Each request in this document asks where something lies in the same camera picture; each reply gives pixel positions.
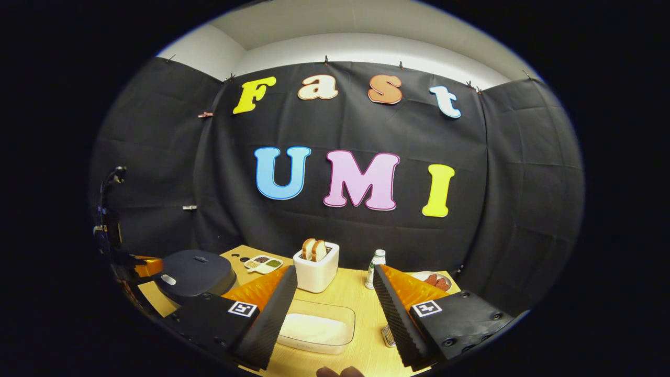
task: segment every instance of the hand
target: hand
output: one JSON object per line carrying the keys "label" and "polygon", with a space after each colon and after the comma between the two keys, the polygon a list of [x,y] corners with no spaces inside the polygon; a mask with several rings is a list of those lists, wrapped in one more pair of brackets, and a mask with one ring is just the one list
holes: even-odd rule
{"label": "hand", "polygon": [[320,368],[316,371],[316,377],[365,377],[360,370],[350,366],[345,368],[341,374],[337,374],[334,370],[330,369],[327,366]]}

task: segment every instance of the blue letter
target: blue letter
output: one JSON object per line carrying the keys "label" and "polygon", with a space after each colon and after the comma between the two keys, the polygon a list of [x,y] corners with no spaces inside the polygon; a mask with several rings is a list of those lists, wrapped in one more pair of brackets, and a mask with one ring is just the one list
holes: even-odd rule
{"label": "blue letter", "polygon": [[438,107],[440,107],[443,113],[452,118],[460,117],[460,110],[455,109],[452,105],[452,101],[456,100],[455,94],[449,93],[449,90],[445,87],[432,87],[428,90],[431,93],[435,93],[435,96],[438,98]]}
{"label": "blue letter", "polygon": [[277,148],[259,148],[254,152],[256,165],[256,187],[270,199],[284,201],[294,198],[302,191],[305,182],[305,160],[312,153],[307,147],[291,147],[286,154],[291,156],[291,182],[286,186],[275,183],[275,159],[281,152]]}

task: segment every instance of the letter i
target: letter i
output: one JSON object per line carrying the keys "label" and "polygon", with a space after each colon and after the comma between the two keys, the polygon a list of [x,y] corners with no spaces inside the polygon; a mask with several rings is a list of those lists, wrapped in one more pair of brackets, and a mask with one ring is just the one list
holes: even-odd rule
{"label": "letter i", "polygon": [[433,182],[430,186],[428,204],[425,205],[421,212],[424,216],[445,217],[449,213],[446,205],[449,182],[456,172],[453,168],[441,164],[428,166],[428,172],[433,176]]}

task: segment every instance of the black lid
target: black lid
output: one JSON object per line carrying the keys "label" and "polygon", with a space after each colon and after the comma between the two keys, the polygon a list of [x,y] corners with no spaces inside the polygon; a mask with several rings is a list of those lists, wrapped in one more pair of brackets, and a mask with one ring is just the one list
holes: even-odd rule
{"label": "black lid", "polygon": [[181,303],[182,299],[212,289],[223,294],[235,283],[235,278],[226,258],[202,250],[182,250],[163,258],[163,271],[153,280],[169,298]]}

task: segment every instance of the letter u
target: letter u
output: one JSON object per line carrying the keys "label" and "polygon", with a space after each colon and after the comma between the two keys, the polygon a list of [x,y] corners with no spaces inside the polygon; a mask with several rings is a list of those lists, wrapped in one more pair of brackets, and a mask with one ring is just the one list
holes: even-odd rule
{"label": "letter u", "polygon": [[261,194],[279,201],[296,197],[305,182],[305,161],[312,150],[307,147],[291,147],[286,154],[291,157],[291,181],[286,186],[275,183],[275,159],[280,155],[277,148],[259,148],[254,152],[256,165],[256,187]]}

